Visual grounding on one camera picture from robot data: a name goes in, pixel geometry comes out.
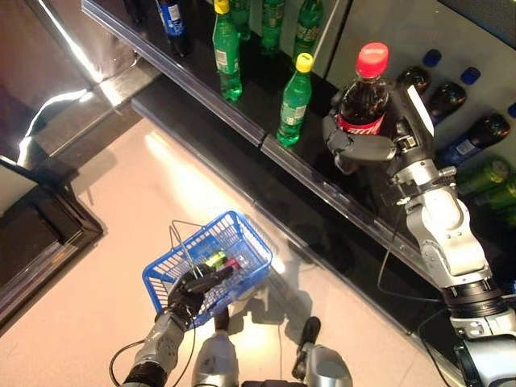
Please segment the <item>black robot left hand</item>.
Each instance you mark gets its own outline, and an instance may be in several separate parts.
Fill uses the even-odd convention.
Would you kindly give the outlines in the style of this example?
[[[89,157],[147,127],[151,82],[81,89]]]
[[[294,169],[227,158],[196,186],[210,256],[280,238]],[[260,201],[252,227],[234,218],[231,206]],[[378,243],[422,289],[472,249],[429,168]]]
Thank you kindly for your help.
[[[183,274],[168,295],[167,309],[189,325],[198,315],[206,295],[233,275],[234,269],[216,269],[201,263]]]

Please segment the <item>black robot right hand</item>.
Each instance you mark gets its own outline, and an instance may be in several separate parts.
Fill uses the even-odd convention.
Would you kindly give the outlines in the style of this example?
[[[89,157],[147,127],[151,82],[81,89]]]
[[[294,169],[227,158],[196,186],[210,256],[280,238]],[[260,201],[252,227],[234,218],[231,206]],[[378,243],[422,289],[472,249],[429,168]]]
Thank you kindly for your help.
[[[336,115],[328,114],[322,120],[323,141],[334,157],[358,164],[387,163],[390,176],[433,157],[433,124],[413,86],[390,90],[385,118],[390,137],[347,133],[338,127]]]

